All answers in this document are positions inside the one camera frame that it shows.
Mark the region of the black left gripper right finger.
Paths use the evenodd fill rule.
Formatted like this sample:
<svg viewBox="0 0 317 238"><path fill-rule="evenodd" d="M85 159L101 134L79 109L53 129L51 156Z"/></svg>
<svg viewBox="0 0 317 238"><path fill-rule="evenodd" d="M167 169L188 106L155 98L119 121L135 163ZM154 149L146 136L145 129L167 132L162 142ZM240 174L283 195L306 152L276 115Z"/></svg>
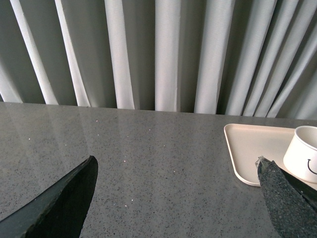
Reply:
<svg viewBox="0 0 317 238"><path fill-rule="evenodd" d="M282 238L317 236L317 191L263 156L255 162L270 220Z"/></svg>

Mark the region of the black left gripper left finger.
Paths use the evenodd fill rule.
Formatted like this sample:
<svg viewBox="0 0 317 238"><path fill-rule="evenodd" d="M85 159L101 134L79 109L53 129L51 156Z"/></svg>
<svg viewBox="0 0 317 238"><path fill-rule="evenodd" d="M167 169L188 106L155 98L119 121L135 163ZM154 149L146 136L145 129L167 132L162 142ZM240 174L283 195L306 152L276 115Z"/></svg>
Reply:
<svg viewBox="0 0 317 238"><path fill-rule="evenodd" d="M0 222L2 238L78 238L94 195L98 162L90 156Z"/></svg>

